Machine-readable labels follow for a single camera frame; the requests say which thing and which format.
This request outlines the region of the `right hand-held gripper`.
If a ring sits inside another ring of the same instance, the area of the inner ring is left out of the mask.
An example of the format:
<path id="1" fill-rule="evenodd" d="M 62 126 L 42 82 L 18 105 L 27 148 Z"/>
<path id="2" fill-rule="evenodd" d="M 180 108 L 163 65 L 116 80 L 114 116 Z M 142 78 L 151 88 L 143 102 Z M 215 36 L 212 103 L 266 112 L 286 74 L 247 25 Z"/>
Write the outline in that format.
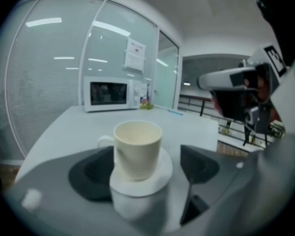
<path id="1" fill-rule="evenodd" d="M 225 118 L 241 121 L 256 133 L 267 133 L 270 123 L 271 95 L 281 84 L 287 68 L 272 46 L 258 48 L 243 67 L 204 74 L 198 87 L 210 90 L 215 110 Z M 258 76 L 269 81 L 267 102 L 258 99 Z"/>

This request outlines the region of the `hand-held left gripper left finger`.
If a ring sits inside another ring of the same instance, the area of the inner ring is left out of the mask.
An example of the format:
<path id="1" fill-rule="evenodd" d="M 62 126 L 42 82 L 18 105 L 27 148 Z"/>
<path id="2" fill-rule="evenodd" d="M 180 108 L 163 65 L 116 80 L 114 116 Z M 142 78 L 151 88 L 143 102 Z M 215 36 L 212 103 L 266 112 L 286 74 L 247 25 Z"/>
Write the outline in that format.
<path id="1" fill-rule="evenodd" d="M 113 167 L 112 147 L 52 159 L 15 181 L 5 197 L 41 236 L 128 236 L 113 207 Z"/>

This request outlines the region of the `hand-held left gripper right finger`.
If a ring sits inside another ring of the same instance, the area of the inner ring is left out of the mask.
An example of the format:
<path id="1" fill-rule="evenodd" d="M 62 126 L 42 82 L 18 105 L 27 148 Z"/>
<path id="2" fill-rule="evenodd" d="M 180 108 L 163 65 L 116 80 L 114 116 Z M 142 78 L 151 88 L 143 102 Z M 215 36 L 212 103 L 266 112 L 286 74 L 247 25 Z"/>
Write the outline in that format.
<path id="1" fill-rule="evenodd" d="M 180 166 L 188 181 L 188 195 L 180 225 L 203 221 L 209 227 L 241 226 L 240 206 L 259 154 L 242 158 L 181 145 Z"/>

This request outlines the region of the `white saucer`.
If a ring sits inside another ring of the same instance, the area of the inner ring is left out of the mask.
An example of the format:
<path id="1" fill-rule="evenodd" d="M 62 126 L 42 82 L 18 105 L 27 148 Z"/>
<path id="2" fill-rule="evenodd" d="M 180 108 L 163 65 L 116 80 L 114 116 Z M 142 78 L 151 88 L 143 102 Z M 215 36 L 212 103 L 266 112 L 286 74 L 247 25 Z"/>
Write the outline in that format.
<path id="1" fill-rule="evenodd" d="M 151 177 L 141 181 L 129 181 L 121 176 L 117 166 L 110 176 L 110 187 L 120 194 L 140 198 L 155 194 L 169 182 L 173 174 L 173 163 L 169 154 L 160 149 L 157 165 Z"/>

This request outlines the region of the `cream cup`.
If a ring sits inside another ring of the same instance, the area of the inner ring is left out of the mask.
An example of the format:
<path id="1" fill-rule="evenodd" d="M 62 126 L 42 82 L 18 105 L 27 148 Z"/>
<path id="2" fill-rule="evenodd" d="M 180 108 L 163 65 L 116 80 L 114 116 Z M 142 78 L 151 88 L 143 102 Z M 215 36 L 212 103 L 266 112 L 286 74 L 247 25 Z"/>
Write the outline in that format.
<path id="1" fill-rule="evenodd" d="M 114 162 L 121 176 L 129 181 L 141 181 L 155 171 L 162 135 L 162 129 L 153 122 L 126 121 L 114 128 L 113 136 L 101 136 L 97 146 L 113 146 Z"/>

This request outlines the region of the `person's right hand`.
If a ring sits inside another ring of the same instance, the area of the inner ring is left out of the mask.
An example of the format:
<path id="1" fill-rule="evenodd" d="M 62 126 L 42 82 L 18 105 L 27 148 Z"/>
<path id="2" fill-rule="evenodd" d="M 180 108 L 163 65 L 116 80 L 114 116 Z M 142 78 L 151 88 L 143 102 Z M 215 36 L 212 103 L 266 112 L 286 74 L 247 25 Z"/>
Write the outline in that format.
<path id="1" fill-rule="evenodd" d="M 257 89 L 258 99 L 261 102 L 267 102 L 270 96 L 269 81 L 266 78 L 258 76 Z"/>

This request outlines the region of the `frosted glass door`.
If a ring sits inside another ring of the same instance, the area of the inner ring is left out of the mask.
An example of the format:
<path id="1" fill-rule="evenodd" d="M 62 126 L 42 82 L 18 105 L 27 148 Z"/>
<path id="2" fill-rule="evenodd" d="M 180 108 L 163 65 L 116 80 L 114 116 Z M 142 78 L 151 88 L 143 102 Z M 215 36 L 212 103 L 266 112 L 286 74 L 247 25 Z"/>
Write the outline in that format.
<path id="1" fill-rule="evenodd" d="M 179 48 L 163 32 L 159 33 L 158 53 L 154 71 L 153 103 L 157 106 L 174 106 Z"/>

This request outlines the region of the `grey table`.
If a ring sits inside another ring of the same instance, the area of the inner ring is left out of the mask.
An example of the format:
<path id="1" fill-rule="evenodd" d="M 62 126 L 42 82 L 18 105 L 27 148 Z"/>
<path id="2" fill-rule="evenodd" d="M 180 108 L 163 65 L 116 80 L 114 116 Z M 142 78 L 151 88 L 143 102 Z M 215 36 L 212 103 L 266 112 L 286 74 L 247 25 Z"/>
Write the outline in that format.
<path id="1" fill-rule="evenodd" d="M 33 168 L 46 161 L 96 148 L 101 136 L 112 135 L 115 126 L 132 120 L 150 121 L 161 127 L 163 131 L 161 146 L 170 155 L 174 164 L 180 159 L 180 145 L 195 146 L 215 152 L 218 142 L 218 122 L 180 113 L 183 113 L 183 116 L 157 107 L 151 110 L 86 113 L 83 107 L 72 106 L 39 137 L 15 179 L 20 180 Z"/>

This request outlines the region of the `white microwave oven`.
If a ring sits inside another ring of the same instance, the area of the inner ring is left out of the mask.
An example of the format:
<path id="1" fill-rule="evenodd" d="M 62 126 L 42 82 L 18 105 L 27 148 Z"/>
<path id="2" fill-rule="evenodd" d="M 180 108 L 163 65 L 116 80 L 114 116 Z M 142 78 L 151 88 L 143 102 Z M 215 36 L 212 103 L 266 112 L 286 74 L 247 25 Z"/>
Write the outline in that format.
<path id="1" fill-rule="evenodd" d="M 114 77 L 84 77 L 86 112 L 137 109 L 141 82 Z"/>

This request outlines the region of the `white paper notice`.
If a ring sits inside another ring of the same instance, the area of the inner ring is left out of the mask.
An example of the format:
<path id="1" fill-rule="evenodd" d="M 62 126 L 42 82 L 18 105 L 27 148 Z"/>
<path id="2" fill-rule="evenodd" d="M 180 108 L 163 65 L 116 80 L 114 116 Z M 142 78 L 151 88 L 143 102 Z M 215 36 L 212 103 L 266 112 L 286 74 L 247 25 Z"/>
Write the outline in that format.
<path id="1" fill-rule="evenodd" d="M 126 51 L 124 67 L 143 72 L 145 59 L 145 57 Z"/>
<path id="2" fill-rule="evenodd" d="M 140 57 L 145 57 L 146 45 L 128 38 L 126 51 Z"/>

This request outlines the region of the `person's torso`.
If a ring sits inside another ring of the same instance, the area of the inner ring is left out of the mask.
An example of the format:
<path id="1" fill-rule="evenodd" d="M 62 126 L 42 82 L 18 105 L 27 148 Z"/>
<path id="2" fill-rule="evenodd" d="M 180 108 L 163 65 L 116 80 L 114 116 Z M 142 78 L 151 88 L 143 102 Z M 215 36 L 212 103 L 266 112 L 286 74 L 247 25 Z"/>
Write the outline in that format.
<path id="1" fill-rule="evenodd" d="M 295 0 L 256 0 L 263 18 L 270 24 L 287 73 L 272 94 L 271 117 L 282 121 L 287 134 L 295 135 Z"/>

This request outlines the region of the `black railing with wooden rail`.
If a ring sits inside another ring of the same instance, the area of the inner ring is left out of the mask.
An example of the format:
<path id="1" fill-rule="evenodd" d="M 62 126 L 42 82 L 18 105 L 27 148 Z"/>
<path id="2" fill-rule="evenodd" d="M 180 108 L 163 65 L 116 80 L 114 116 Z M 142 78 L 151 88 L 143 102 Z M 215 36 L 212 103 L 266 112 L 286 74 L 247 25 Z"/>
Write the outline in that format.
<path id="1" fill-rule="evenodd" d="M 285 136 L 285 129 L 278 121 L 270 124 L 266 134 L 255 133 L 242 122 L 221 116 L 214 109 L 213 103 L 206 98 L 180 95 L 178 109 L 218 121 L 218 141 L 248 152 L 265 149 Z"/>

